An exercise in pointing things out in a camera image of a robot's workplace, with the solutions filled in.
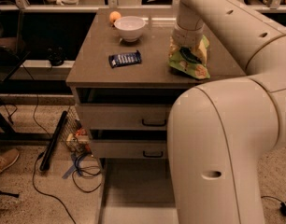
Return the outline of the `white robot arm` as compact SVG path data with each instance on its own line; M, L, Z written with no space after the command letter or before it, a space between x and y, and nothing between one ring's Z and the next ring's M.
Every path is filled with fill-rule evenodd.
M265 224L257 163L286 146L286 27L237 0L179 0L174 39L208 27L243 77L185 91L167 124L179 224Z

